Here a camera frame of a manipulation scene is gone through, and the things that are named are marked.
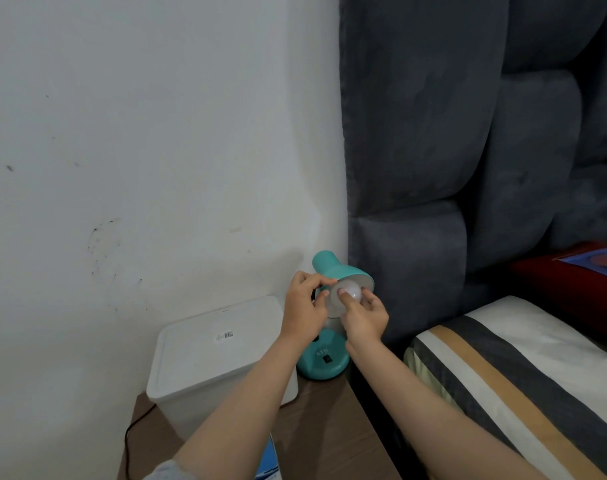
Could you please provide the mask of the person's right hand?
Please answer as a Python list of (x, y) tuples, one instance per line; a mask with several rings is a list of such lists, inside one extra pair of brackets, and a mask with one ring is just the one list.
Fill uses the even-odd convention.
[(375, 344), (381, 344), (381, 337), (388, 324), (388, 313), (381, 300), (372, 291), (362, 288), (362, 299), (357, 302), (347, 294), (340, 295), (346, 306), (340, 322), (346, 331), (346, 349), (354, 358)]

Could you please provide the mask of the person's left hand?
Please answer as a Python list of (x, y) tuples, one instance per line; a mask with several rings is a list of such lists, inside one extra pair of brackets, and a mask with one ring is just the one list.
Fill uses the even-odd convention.
[(297, 349), (305, 349), (318, 336), (328, 319), (327, 311), (316, 311), (314, 308), (317, 290), (328, 289), (337, 282), (337, 279), (319, 273), (297, 271), (286, 292), (280, 337)]

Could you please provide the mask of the white light bulb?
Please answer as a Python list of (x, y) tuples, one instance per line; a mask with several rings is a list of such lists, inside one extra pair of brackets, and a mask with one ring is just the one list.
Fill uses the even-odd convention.
[(326, 309), (329, 319), (340, 318), (346, 312), (346, 306), (340, 299), (340, 295), (347, 294), (353, 300), (359, 302), (362, 299), (362, 287), (354, 280), (344, 279), (328, 288)]

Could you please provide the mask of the teal desk lamp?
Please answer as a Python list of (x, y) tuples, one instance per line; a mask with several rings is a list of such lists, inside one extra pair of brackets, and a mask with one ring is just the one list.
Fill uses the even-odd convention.
[[(362, 288), (374, 290), (374, 280), (365, 271), (343, 264), (330, 250), (319, 251), (312, 259), (316, 273), (338, 281), (350, 279)], [(341, 375), (349, 363), (346, 340), (339, 331), (322, 328), (297, 362), (297, 371), (306, 379), (324, 381)]]

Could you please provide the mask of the person's left forearm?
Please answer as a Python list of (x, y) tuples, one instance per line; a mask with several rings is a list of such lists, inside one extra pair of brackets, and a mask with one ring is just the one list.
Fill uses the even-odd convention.
[(183, 476), (254, 480), (295, 365), (316, 335), (279, 335), (174, 456)]

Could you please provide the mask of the person's right forearm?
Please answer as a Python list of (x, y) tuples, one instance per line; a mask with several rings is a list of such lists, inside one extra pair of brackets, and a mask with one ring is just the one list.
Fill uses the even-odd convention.
[(436, 480), (548, 480), (430, 390), (377, 339), (348, 339), (372, 391)]

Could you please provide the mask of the brown wooden nightstand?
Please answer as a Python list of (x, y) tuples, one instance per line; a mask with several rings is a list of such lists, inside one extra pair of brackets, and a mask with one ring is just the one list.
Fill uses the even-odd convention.
[[(299, 395), (282, 406), (272, 438), (283, 480), (401, 480), (349, 382), (299, 378)], [(146, 393), (137, 396), (117, 480), (142, 480), (183, 441)]]

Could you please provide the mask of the white plastic storage box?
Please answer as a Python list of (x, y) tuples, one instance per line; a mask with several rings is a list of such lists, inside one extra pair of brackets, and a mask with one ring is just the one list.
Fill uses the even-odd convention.
[(146, 394), (187, 440), (279, 336), (283, 309), (263, 296), (166, 325)]

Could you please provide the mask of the blue and white carton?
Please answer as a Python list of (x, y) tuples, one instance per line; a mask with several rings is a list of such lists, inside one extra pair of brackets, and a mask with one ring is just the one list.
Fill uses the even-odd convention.
[(272, 435), (268, 436), (254, 480), (283, 480)]

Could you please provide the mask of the striped pillow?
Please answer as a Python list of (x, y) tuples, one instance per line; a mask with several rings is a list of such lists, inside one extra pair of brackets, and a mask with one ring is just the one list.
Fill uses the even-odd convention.
[(550, 480), (607, 480), (607, 339), (508, 296), (423, 331), (403, 361)]

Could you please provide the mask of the dark grey upholstered headboard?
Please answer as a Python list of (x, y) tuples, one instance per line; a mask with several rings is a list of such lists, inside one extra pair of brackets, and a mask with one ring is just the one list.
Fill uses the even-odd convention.
[(607, 241), (607, 0), (339, 0), (348, 261), (411, 340)]

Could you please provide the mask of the red cushion with blue patch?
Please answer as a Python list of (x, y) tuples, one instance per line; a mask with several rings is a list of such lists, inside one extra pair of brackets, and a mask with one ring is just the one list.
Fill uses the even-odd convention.
[(607, 243), (582, 242), (507, 268), (533, 299), (607, 338)]

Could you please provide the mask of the grey sleeve cuff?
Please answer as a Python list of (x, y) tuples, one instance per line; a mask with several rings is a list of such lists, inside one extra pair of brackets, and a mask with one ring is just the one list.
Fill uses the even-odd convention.
[(193, 474), (185, 471), (175, 460), (159, 464), (142, 480), (198, 480)]

